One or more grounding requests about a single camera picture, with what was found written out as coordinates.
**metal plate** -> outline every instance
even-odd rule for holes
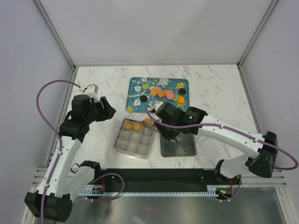
[[[201,185],[199,173],[203,169],[107,169],[106,173],[119,174],[124,182],[126,193],[171,193],[171,192],[207,192]],[[119,192],[122,187],[120,178],[105,176],[105,192]]]
[[[195,156],[194,135],[180,133],[178,138],[180,138],[181,145],[172,141],[167,142],[160,136],[161,155],[163,157]]]
[[[242,189],[229,203],[198,196],[83,200],[74,204],[65,224],[285,224],[285,219],[275,189]]]
[[[102,185],[87,185],[78,196],[115,196],[118,192],[94,193],[94,188]],[[121,196],[151,196],[151,197],[217,197],[216,187],[208,187],[207,191],[199,192],[124,192]]]

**pink circle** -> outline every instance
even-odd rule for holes
[[[166,97],[167,97],[168,99],[173,99],[173,98],[174,98],[174,93],[173,93],[173,92],[169,92],[169,93],[166,95]]]

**orange circle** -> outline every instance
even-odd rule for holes
[[[134,131],[140,131],[141,130],[141,124],[134,124],[133,126]]]
[[[145,121],[145,123],[147,123],[148,125],[152,125],[152,124],[153,124],[152,120],[149,119],[149,118],[145,118],[144,121]]]
[[[184,97],[179,96],[178,103],[179,103],[179,104],[183,104],[184,102],[185,102]]]
[[[127,123],[126,125],[125,125],[125,129],[126,130],[130,130],[132,128],[132,124],[131,123]]]
[[[172,92],[171,90],[164,90],[165,95],[167,95],[169,92]]]
[[[155,96],[157,95],[157,90],[153,89],[153,90],[150,92],[150,94],[151,94],[153,97],[155,97]]]
[[[160,90],[161,88],[156,86],[155,88],[153,88],[153,90],[156,90],[158,92],[158,90]]]
[[[159,96],[160,98],[162,98],[162,97],[164,97],[164,96],[165,96],[165,94],[164,94],[164,91],[163,91],[163,90],[159,90],[159,91],[157,92],[157,94],[158,94],[158,96]]]

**white wall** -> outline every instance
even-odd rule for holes
[[[271,0],[41,0],[75,64],[237,63]]]
[[[299,1],[282,0],[242,66],[262,130],[299,160]],[[293,162],[278,154],[277,165]],[[285,171],[299,212],[299,170]]]
[[[2,1],[0,30],[0,222],[18,224],[52,136],[36,110],[36,94],[48,81],[70,79],[71,69],[31,0]],[[65,91],[65,84],[54,84],[41,96],[52,124]]]

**food item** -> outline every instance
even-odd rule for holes
[[[156,86],[155,88],[153,88],[153,90],[155,90],[155,91],[159,91],[161,88],[160,87],[158,87],[158,86]]]
[[[129,137],[129,141],[140,141],[140,138],[142,137],[141,132],[131,132],[131,135]]]
[[[165,96],[165,93],[164,93],[163,90],[159,90],[159,91],[157,91],[157,94],[158,94],[158,96],[159,96],[160,98],[162,98],[162,97]]]
[[[124,140],[124,139],[118,138],[116,140],[116,143],[115,143],[115,148],[118,148],[118,149],[121,149],[121,150],[125,150],[128,142],[129,142],[128,140]]]
[[[145,83],[145,84],[142,85],[142,88],[143,88],[144,90],[147,90],[147,89],[149,88],[149,85],[148,85],[147,83]]]
[[[179,104],[183,104],[184,102],[185,102],[184,97],[179,96],[179,98],[178,98],[178,103],[179,103]]]
[[[131,132],[132,132],[132,130],[121,130],[118,137],[120,137],[121,139],[128,140]]]
[[[148,144],[140,144],[137,147],[136,153],[140,155],[146,155],[149,151],[149,145]]]
[[[144,135],[152,135],[153,134],[153,130],[152,129],[149,129],[149,128],[145,128],[144,130],[143,130],[143,134]]]
[[[178,96],[178,95],[174,95],[174,97],[173,97],[173,99],[172,99],[172,100],[173,100],[174,102],[177,102],[177,101],[178,101],[178,99],[179,99],[179,96]]]
[[[143,135],[140,138],[140,144],[150,144],[152,135]]]
[[[178,89],[184,88],[185,86],[186,85],[183,82],[177,84]]]
[[[125,129],[126,130],[130,130],[132,128],[132,124],[131,123],[127,123],[126,125],[125,125]]]
[[[132,111],[134,110],[134,108],[131,107],[131,106],[128,106],[128,107],[126,108],[126,110],[127,110],[128,112],[132,112]]]
[[[152,89],[152,91],[150,92],[150,94],[155,97],[157,95],[157,90]]]
[[[180,89],[178,90],[178,92],[179,92],[179,94],[181,94],[181,95],[185,95],[185,94],[186,94],[186,90],[185,90],[184,88],[180,88]]]
[[[164,90],[165,95],[167,95],[169,92],[172,92],[171,90]]]
[[[172,99],[174,98],[174,93],[173,93],[173,91],[168,92],[168,93],[166,94],[166,97],[167,97],[168,99],[172,100]]]
[[[145,118],[144,119],[145,123],[147,123],[148,125],[153,125],[153,121],[149,118]]]
[[[140,96],[140,101],[141,102],[146,102],[146,101],[148,101],[148,97],[145,96],[145,95],[142,95],[142,96]]]
[[[136,132],[140,131],[141,130],[141,124],[134,124],[133,130],[136,131]]]

